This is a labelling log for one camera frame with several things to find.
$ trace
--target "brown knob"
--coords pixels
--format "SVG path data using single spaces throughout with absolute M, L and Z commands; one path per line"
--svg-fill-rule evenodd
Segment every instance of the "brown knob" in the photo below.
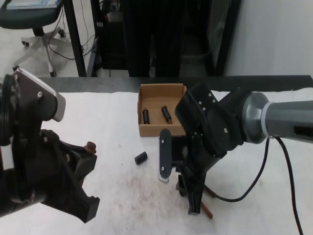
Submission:
M 84 146 L 84 149 L 91 154 L 95 154 L 97 152 L 96 151 L 96 145 L 90 141 L 87 142 L 87 144 Z

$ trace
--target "chair wheel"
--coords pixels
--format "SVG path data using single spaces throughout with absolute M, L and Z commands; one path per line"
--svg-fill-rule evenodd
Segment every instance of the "chair wheel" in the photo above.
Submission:
M 29 43 L 28 43 L 28 42 L 22 41 L 22 44 L 23 44 L 25 47 L 29 47 Z
M 51 77 L 56 77 L 57 76 L 57 72 L 55 70 L 53 70 L 53 72 L 50 72 L 50 76 Z
M 13 69 L 13 71 L 15 72 L 20 66 L 16 65 Z
M 61 36 L 61 38 L 65 38 L 65 32 L 63 29 L 59 31 L 59 35 Z

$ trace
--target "brown cardboard box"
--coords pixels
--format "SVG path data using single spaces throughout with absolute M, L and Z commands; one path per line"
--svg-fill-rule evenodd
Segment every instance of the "brown cardboard box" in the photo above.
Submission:
M 175 116 L 175 108 L 187 88 L 183 84 L 144 84 L 138 93 L 138 125 L 141 137 L 159 136 L 162 129 L 170 130 L 174 136 L 185 135 L 183 127 Z M 168 124 L 163 116 L 161 107 L 167 106 L 172 117 Z M 149 110 L 150 124 L 143 124 L 142 110 Z

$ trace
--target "white table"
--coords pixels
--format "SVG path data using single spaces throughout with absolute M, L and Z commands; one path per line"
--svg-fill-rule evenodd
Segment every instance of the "white table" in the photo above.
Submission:
M 214 93 L 218 99 L 226 93 Z M 165 185 L 157 179 L 157 138 L 141 138 L 137 126 L 137 94 L 63 94 L 67 99 L 62 122 L 50 121 L 60 139 L 84 146 L 97 144 L 97 163 L 83 188 L 100 198 L 96 218 L 78 218 L 42 204 L 0 218 L 8 235 L 97 234 L 212 234 L 292 235 L 297 227 L 292 213 L 288 170 L 283 151 L 270 142 L 268 162 L 251 193 L 228 203 L 203 194 L 214 217 L 188 215 L 188 200 L 175 190 L 177 173 Z M 271 101 L 312 100 L 313 89 L 266 93 Z M 297 208 L 305 234 L 313 234 L 313 145 L 284 141 L 293 167 Z M 206 184 L 228 198 L 241 196 L 260 169 L 265 143 L 245 143 L 228 153 L 207 174 Z M 134 157 L 146 151 L 140 166 Z

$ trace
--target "black rubber cap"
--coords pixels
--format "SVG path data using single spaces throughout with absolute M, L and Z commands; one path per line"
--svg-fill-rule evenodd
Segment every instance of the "black rubber cap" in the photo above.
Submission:
M 137 165 L 140 165 L 147 159 L 148 159 L 147 153 L 143 152 L 143 153 L 139 154 L 137 157 L 135 157 L 135 162 Z

